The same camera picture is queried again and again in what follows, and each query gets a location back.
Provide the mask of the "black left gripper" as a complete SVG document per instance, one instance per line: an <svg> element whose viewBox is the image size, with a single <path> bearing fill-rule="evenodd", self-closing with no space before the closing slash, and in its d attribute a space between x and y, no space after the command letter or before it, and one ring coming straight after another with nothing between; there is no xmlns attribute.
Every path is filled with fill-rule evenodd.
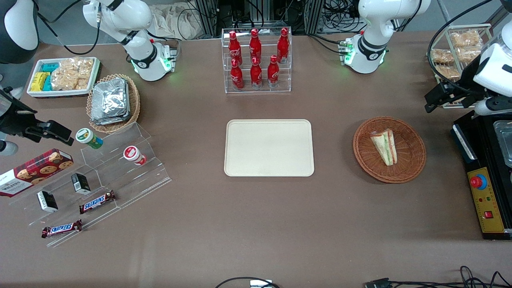
<svg viewBox="0 0 512 288"><path fill-rule="evenodd" d="M486 88L475 82L452 82L448 83L448 90L445 84L437 84L425 95L426 113L431 113L439 107L449 108L474 108L480 100L484 100Z"/></svg>

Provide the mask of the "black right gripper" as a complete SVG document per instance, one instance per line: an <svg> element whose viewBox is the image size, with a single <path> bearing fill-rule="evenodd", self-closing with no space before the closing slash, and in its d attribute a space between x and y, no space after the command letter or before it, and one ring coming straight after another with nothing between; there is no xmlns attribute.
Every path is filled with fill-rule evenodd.
<svg viewBox="0 0 512 288"><path fill-rule="evenodd" d="M36 143L39 143L42 138L52 138L72 146L74 139L70 129L54 120L39 124L40 121L35 117L37 110L31 109L14 98L10 91L1 91L1 102L8 106L0 117L2 133L27 138Z"/></svg>

